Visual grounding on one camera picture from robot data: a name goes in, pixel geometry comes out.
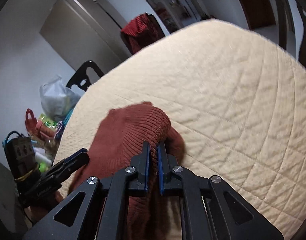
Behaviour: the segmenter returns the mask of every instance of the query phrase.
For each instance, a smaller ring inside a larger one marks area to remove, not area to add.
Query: white plastic bag
[[[40,86],[41,105],[46,116],[54,121],[62,121],[79,101],[80,96],[63,85],[62,77],[55,76]]]

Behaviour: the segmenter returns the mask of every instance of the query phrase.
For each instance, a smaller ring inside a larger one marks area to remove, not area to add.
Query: silver bolt head
[[[182,166],[174,166],[174,167],[173,167],[173,171],[175,171],[175,172],[181,172],[181,171],[183,171],[183,167],[182,167]]]
[[[212,176],[211,180],[214,182],[214,183],[220,183],[221,182],[221,178],[219,176]]]
[[[127,173],[133,173],[133,172],[135,172],[135,168],[133,166],[128,166],[128,167],[125,168],[125,171]]]
[[[89,177],[87,179],[88,184],[95,184],[97,183],[97,177]]]

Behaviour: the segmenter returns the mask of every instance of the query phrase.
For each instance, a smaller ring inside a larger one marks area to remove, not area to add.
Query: beige quilted bedspread
[[[57,160],[89,148],[111,108],[141,101],[163,109],[181,134],[185,167],[223,177],[290,239],[306,217],[306,71],[298,62],[234,25],[192,25],[92,85]]]

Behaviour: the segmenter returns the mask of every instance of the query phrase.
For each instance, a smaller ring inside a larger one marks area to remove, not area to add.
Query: black chair
[[[298,61],[306,68],[306,0],[295,0],[297,9],[302,18],[304,33],[298,53]],[[279,46],[284,50],[287,48],[287,22],[294,29],[293,17],[288,0],[276,0],[278,25],[279,25]]]
[[[73,85],[77,85],[79,88],[81,88],[84,91],[87,91],[89,86],[91,86],[90,79],[88,75],[86,74],[87,68],[92,68],[96,74],[101,78],[104,76],[104,73],[100,70],[100,68],[95,64],[95,62],[88,60],[82,64],[81,67],[75,72],[75,74],[71,77],[69,82],[66,84],[68,88],[71,88]]]

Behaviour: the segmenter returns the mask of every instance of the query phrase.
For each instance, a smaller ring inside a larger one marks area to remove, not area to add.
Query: ribbed fabric
[[[159,26],[155,26],[147,14],[140,14],[131,20],[121,32],[126,35],[132,54],[135,54],[164,37],[163,33],[159,33],[158,28]]]
[[[143,142],[148,141],[153,163],[149,177],[149,193],[146,197],[130,198],[127,238],[164,239],[168,221],[166,201],[159,195],[157,184],[156,151],[157,144],[162,140],[165,140],[167,152],[175,155],[180,163],[184,155],[184,141],[171,127],[170,119],[161,109],[145,102],[110,110],[101,122],[88,152],[90,162],[76,172],[69,193],[90,176],[101,180],[127,167],[131,158],[141,153]]]

